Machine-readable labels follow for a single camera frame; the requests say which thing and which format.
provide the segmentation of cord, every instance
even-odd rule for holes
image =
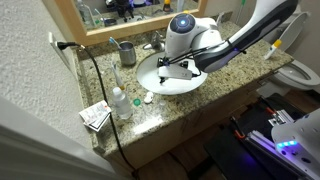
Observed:
[[[98,74],[98,78],[99,78],[99,82],[100,82],[100,86],[101,86],[101,90],[102,90],[102,95],[103,95],[103,99],[108,103],[108,99],[107,99],[107,95],[106,95],[106,92],[104,90],[104,85],[103,85],[103,81],[102,81],[102,77],[101,77],[101,73],[100,73],[100,70],[99,70],[99,67],[98,67],[98,64],[97,64],[97,61],[94,59],[93,55],[90,53],[90,51],[83,45],[80,45],[80,44],[77,44],[75,42],[58,42],[57,43],[57,46],[60,50],[64,50],[66,49],[67,47],[69,46],[77,46],[77,47],[81,47],[87,54],[88,56],[91,58],[95,68],[96,68],[96,71],[97,71],[97,74]],[[116,126],[114,125],[114,121],[113,121],[113,117],[112,117],[112,114],[110,113],[110,122],[111,122],[111,126],[112,126],[112,130],[113,130],[113,133],[114,133],[114,136],[115,136],[115,139],[116,139],[116,142],[117,142],[117,146],[118,146],[118,149],[120,151],[120,154],[123,158],[123,160],[128,164],[128,166],[131,167],[131,169],[133,170],[132,172],[132,176],[139,180],[139,174],[138,174],[138,170],[136,168],[134,168],[132,166],[132,164],[128,161],[128,159],[126,158],[124,152],[123,152],[123,149],[121,147],[121,144],[120,144],[120,140],[119,140],[119,137],[118,137],[118,134],[117,134],[117,130],[116,130]]]

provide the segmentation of mirror frame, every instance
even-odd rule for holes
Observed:
[[[77,12],[74,0],[42,0],[51,17],[56,22],[67,41],[74,41],[88,46],[108,41],[109,37],[115,39],[140,34],[152,30],[165,28],[176,13],[137,21],[128,24],[111,26],[87,31]],[[208,0],[198,0],[198,9],[190,10],[195,17],[202,17]]]

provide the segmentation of bathroom sink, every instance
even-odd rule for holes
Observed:
[[[201,76],[192,78],[191,80],[169,78],[160,84],[157,61],[159,57],[163,56],[164,52],[153,54],[143,60],[137,69],[138,82],[147,90],[164,95],[182,94],[196,89],[206,80],[207,74],[202,72]],[[185,60],[189,61],[188,69],[195,74],[199,74],[194,61],[191,59]]]
[[[123,18],[117,19],[117,24],[137,22],[137,21],[141,21],[141,20],[145,20],[145,19],[150,19],[150,18],[152,18],[152,17],[150,17],[150,16],[144,16],[144,17],[142,18],[141,15],[134,15],[134,18],[131,18],[131,16],[127,17],[127,22],[125,22]]]

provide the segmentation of toilet bowl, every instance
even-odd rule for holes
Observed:
[[[265,40],[271,40],[269,43],[272,44],[274,40],[280,39],[282,44],[279,48],[286,51],[300,34],[308,17],[309,13],[307,12],[294,13],[287,21],[271,32]],[[314,71],[298,60],[294,60],[276,71],[257,92],[264,97],[273,93],[285,95],[290,89],[311,90],[319,84],[320,77]]]

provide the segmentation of metal cup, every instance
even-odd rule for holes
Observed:
[[[136,63],[136,51],[134,46],[129,41],[123,41],[119,43],[121,49],[119,49],[119,55],[122,65],[130,66]]]

